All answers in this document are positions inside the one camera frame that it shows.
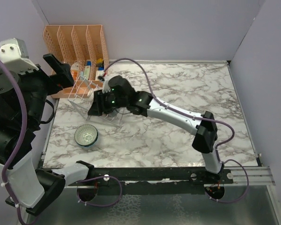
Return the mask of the green patterned bowl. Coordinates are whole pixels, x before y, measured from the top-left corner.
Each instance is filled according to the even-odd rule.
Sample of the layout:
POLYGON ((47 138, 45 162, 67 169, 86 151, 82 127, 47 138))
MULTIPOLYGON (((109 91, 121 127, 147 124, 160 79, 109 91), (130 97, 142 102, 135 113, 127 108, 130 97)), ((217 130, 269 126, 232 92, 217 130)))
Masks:
POLYGON ((82 148, 90 148, 98 140, 98 130, 91 124, 79 126, 74 133, 74 141, 82 148))

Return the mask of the orange floral bowl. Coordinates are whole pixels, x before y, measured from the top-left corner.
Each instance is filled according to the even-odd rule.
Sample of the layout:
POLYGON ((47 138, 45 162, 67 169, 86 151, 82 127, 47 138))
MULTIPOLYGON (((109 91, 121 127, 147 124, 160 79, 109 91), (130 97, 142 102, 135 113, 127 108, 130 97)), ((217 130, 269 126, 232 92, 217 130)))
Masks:
POLYGON ((90 97, 91 95, 93 95, 93 93, 94 93, 94 90, 89 90, 87 93, 87 97, 90 97))

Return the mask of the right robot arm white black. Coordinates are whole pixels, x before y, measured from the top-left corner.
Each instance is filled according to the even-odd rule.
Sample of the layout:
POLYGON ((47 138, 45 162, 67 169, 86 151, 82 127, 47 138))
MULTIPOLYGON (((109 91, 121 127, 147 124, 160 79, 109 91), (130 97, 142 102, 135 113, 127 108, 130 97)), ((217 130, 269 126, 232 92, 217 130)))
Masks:
POLYGON ((215 151, 217 126, 211 112, 189 112, 154 97, 146 91, 136 91, 127 79, 118 75, 104 81, 104 89, 94 91, 89 116, 110 114, 125 108, 134 115, 168 122, 194 136, 192 147, 200 152, 205 162, 206 179, 217 183, 223 177, 224 165, 215 151))

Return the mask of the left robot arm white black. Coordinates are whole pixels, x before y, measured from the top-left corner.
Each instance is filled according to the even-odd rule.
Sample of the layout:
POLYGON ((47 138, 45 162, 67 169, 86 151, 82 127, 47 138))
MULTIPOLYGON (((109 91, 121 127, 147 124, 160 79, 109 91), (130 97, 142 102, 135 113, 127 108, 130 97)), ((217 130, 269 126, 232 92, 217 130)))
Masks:
POLYGON ((47 96, 72 87, 70 66, 53 54, 44 60, 54 70, 47 75, 41 67, 23 74, 0 67, 0 175, 10 197, 6 203, 39 216, 62 193, 65 186, 93 182, 93 165, 77 161, 56 170, 36 169, 32 163, 32 141, 43 124, 47 96))

